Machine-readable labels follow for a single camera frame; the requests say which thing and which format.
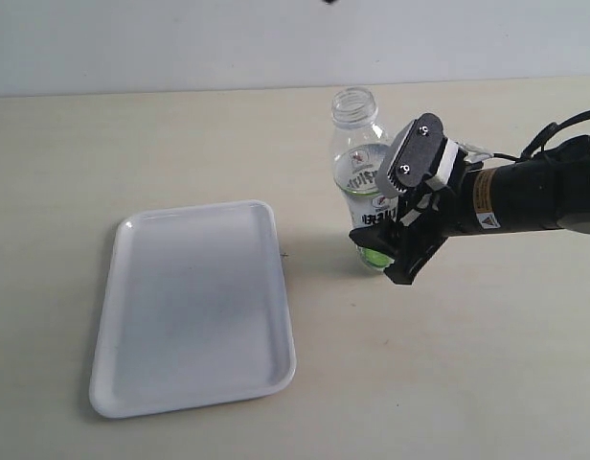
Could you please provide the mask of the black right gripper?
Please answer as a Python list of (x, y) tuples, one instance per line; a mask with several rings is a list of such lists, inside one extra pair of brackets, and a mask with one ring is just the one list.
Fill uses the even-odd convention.
[(466, 182), (482, 169), (480, 162), (455, 166), (438, 190), (422, 181), (399, 198), (396, 222), (352, 229), (349, 238), (366, 264), (390, 264), (384, 269), (396, 285), (411, 285), (450, 234), (463, 234), (471, 196)]

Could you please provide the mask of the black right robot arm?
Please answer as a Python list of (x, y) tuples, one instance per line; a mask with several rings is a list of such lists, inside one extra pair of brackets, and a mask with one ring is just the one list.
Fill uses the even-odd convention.
[(468, 167), (455, 190), (418, 187), (400, 199), (395, 218), (349, 236), (391, 259), (384, 273), (393, 283), (410, 285), (450, 237), (559, 229), (590, 235), (590, 135), (523, 162)]

